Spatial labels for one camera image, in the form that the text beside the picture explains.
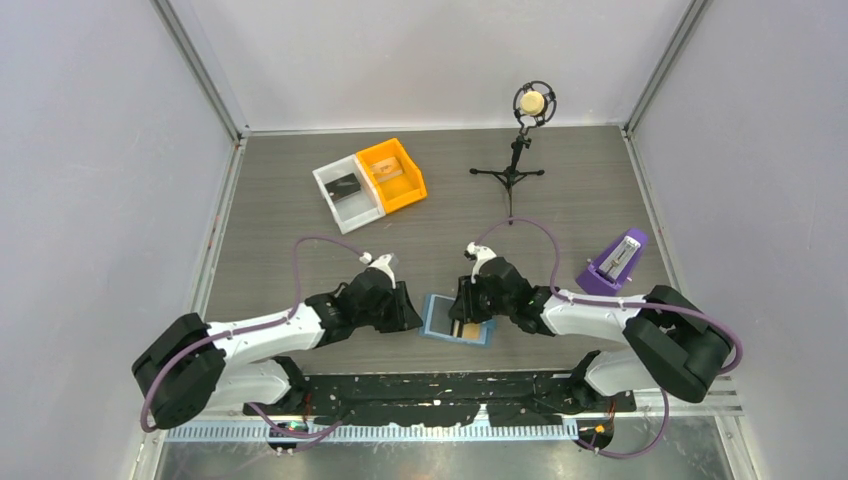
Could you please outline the blue card holder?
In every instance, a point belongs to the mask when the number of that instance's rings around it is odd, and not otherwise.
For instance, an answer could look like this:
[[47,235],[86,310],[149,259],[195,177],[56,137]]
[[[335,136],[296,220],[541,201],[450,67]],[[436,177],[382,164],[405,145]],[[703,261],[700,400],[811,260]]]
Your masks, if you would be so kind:
[[423,326],[419,328],[419,334],[422,337],[463,345],[489,346],[496,328],[495,320],[489,319],[479,324],[462,324],[457,320],[452,320],[448,313],[454,301],[454,297],[439,294],[428,295],[424,303]]

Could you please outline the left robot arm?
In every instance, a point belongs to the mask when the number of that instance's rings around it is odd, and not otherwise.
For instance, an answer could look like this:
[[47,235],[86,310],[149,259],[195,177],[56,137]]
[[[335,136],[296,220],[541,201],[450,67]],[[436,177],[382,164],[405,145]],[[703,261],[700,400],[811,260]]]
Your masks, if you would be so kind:
[[248,403],[296,413],[307,389],[288,353],[341,342],[362,327],[387,334],[422,324],[405,283],[376,268],[281,312],[215,323],[184,314],[132,364],[142,428],[172,429],[205,410]]

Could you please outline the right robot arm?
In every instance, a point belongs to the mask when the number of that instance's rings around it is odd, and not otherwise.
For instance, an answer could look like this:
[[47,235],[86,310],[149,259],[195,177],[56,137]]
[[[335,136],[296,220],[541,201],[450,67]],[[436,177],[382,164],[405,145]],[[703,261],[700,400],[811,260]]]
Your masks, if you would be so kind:
[[652,388],[699,403],[731,367],[736,347],[728,332],[669,286],[657,285],[643,296],[575,294],[531,284],[500,256],[477,262],[459,278],[448,316],[461,324],[503,316],[529,334],[619,345],[617,351],[589,352],[565,381],[566,394],[589,411],[619,393]]

